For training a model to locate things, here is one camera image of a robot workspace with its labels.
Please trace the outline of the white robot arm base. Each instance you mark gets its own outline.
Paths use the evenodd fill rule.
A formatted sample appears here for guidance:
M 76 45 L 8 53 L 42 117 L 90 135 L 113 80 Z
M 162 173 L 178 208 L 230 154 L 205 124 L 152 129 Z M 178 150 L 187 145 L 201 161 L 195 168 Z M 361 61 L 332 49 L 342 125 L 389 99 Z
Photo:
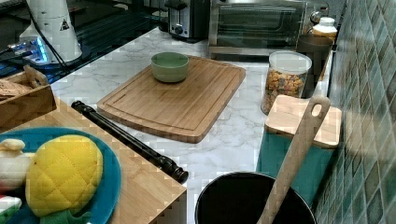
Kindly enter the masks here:
M 71 63 L 82 55 L 66 0 L 26 0 L 31 24 L 20 35 L 33 40 L 36 53 L 27 60 L 36 65 Z

